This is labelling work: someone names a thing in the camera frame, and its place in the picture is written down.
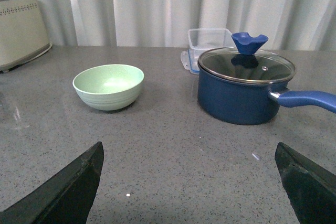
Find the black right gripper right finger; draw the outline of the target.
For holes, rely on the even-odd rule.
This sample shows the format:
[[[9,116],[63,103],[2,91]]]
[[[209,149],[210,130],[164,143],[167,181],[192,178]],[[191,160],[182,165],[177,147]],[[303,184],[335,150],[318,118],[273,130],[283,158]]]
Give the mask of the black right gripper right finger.
[[[335,174],[280,142],[275,161],[300,223],[335,223]]]

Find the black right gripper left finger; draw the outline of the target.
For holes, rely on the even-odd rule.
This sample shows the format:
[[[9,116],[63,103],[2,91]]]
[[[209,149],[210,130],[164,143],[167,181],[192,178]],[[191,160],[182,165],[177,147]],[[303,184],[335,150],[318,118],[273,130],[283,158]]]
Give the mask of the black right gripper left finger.
[[[100,184],[97,142],[26,197],[1,212],[1,223],[86,223]]]

